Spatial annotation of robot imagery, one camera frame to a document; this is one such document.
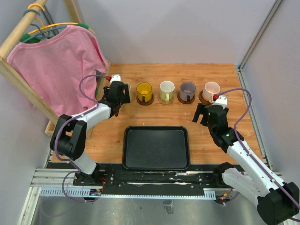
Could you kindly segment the pale green mug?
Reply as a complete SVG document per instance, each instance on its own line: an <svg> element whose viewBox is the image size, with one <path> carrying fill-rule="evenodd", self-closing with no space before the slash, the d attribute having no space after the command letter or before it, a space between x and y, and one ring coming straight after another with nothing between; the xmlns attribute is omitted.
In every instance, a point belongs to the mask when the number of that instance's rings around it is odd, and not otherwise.
<svg viewBox="0 0 300 225"><path fill-rule="evenodd" d="M160 84L160 100L162 104L169 104L173 100L175 85L171 81L163 81Z"/></svg>

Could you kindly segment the large woven rattan coaster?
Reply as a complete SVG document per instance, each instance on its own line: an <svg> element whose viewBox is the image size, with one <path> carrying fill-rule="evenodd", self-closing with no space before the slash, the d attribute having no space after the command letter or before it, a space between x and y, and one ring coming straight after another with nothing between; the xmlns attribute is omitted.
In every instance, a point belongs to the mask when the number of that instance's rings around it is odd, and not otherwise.
<svg viewBox="0 0 300 225"><path fill-rule="evenodd" d="M134 101L134 99L135 99L134 93L130 92L129 93L129 98L130 98L130 103L132 103Z"/></svg>

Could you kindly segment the cream mug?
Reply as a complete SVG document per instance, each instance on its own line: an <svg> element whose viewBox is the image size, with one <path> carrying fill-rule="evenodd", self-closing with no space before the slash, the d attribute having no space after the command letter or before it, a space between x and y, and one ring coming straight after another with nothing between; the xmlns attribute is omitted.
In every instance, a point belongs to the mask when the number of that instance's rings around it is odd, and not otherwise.
<svg viewBox="0 0 300 225"><path fill-rule="evenodd" d="M128 87L129 95L131 95L131 85L128 82L124 82L124 84Z"/></svg>

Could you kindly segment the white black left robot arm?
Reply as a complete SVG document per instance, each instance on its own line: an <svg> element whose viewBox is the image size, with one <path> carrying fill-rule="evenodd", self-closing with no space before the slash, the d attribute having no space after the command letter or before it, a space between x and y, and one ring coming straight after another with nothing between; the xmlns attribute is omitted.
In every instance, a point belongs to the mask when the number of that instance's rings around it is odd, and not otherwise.
<svg viewBox="0 0 300 225"><path fill-rule="evenodd" d="M104 96L95 106L72 116L59 117L50 141L50 149L61 161L70 162L89 185L100 181L97 163L85 152L87 130L103 120L118 116L123 104L130 103L129 87L121 81L112 81L104 87Z"/></svg>

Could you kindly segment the yellow translucent cup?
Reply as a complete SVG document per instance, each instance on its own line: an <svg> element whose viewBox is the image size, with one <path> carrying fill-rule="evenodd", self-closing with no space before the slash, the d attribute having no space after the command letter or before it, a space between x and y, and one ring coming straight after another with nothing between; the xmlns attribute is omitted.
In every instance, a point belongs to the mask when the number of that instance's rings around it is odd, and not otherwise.
<svg viewBox="0 0 300 225"><path fill-rule="evenodd" d="M143 82L137 85L137 98L139 101L146 103L149 102L152 98L152 86L147 83Z"/></svg>

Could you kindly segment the pink mug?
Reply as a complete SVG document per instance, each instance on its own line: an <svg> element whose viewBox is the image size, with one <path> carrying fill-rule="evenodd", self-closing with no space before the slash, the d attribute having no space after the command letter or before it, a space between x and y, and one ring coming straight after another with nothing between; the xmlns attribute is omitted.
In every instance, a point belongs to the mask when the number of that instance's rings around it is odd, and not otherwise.
<svg viewBox="0 0 300 225"><path fill-rule="evenodd" d="M202 91L202 97L208 102L213 102L213 96L220 92L221 88L216 82L208 82Z"/></svg>

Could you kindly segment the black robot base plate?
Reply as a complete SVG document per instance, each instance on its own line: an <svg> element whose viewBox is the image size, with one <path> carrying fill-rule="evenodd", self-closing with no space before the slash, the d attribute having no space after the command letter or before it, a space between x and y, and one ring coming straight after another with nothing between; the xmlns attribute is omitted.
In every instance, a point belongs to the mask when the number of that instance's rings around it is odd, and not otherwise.
<svg viewBox="0 0 300 225"><path fill-rule="evenodd" d="M98 164L100 181L89 184L81 174L73 179L75 186L99 187L115 194L188 194L206 188L231 189L214 174L217 164L191 164L185 170L128 170L122 164Z"/></svg>

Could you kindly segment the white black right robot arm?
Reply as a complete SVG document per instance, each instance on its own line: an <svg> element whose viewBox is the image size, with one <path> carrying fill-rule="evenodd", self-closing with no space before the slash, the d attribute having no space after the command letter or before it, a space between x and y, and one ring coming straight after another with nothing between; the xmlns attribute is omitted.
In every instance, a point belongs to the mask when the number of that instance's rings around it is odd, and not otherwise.
<svg viewBox="0 0 300 225"><path fill-rule="evenodd" d="M228 162L217 166L212 176L219 188L231 186L246 197L268 225L277 225L300 212L300 190L294 182L287 183L276 175L251 150L243 136L229 127L228 108L199 103L193 118L208 128L214 143L234 158L246 174L239 172Z"/></svg>

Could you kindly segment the purple mug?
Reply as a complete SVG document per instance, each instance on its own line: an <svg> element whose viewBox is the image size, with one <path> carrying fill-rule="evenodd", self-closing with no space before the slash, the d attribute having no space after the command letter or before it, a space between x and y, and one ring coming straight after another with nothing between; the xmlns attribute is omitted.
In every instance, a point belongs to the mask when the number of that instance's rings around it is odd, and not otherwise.
<svg viewBox="0 0 300 225"><path fill-rule="evenodd" d="M183 101L189 101L195 95L196 86L192 82L183 82L180 86L180 98Z"/></svg>

